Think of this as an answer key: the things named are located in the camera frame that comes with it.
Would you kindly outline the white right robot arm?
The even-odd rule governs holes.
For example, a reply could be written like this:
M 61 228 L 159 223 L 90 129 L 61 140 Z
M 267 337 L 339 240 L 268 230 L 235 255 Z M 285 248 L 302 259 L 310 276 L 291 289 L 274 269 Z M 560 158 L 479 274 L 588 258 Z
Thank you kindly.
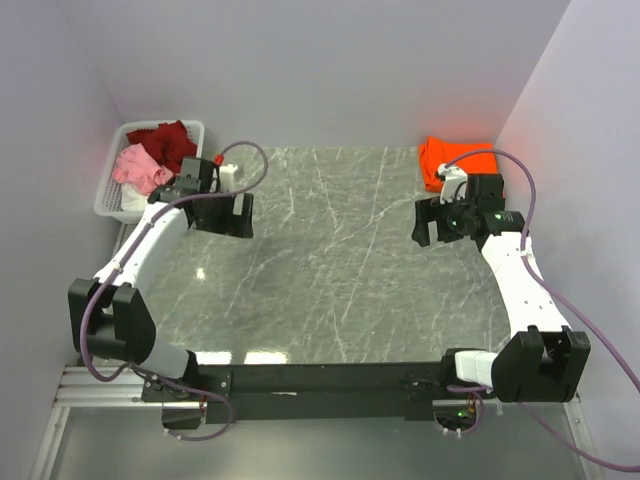
M 503 402 L 568 402 L 577 390 L 591 345 L 574 331 L 551 295 L 533 279 L 535 258 L 522 239 L 525 219 L 505 208 L 499 174 L 467 174 L 440 166 L 439 196 L 415 204 L 411 238 L 421 247 L 468 238 L 498 285 L 511 338 L 498 353 L 453 349 L 445 354 L 439 387 L 460 399 L 474 384 Z

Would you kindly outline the pink t shirt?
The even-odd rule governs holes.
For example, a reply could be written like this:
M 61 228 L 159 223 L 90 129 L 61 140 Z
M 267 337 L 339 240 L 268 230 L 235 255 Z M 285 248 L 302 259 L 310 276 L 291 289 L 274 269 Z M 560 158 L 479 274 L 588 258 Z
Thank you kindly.
M 122 150 L 116 158 L 112 178 L 119 184 L 133 185 L 149 196 L 157 187 L 167 184 L 174 174 L 159 165 L 141 144 Z

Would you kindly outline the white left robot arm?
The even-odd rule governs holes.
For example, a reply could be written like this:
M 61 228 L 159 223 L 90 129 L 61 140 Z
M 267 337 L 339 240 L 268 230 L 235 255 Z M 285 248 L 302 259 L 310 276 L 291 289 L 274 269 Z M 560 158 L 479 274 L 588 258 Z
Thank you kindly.
M 119 360 L 165 377 L 176 401 L 200 388 L 194 354 L 160 338 L 146 293 L 169 251 L 189 229 L 250 238 L 254 196 L 239 192 L 241 167 L 189 158 L 154 190 L 142 218 L 111 261 L 68 291 L 73 344 L 84 358 Z

